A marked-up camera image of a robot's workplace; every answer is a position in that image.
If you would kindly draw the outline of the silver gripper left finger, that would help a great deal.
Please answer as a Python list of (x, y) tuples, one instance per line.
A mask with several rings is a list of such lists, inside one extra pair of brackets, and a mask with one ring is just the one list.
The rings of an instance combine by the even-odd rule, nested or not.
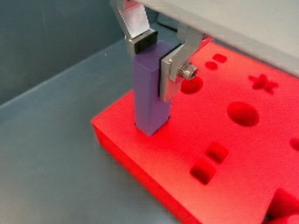
[(148, 23), (146, 7), (135, 0), (110, 0), (116, 20), (126, 35), (127, 50), (132, 56), (158, 41), (158, 31)]

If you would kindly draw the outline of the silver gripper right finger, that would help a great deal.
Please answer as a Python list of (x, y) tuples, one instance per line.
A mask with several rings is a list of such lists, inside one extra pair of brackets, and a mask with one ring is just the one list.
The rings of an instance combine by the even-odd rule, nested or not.
[(191, 63), (192, 55), (212, 40), (210, 35), (191, 28), (178, 26), (178, 38), (183, 41), (160, 59), (159, 97), (168, 102), (180, 90), (183, 80), (192, 80), (198, 67)]

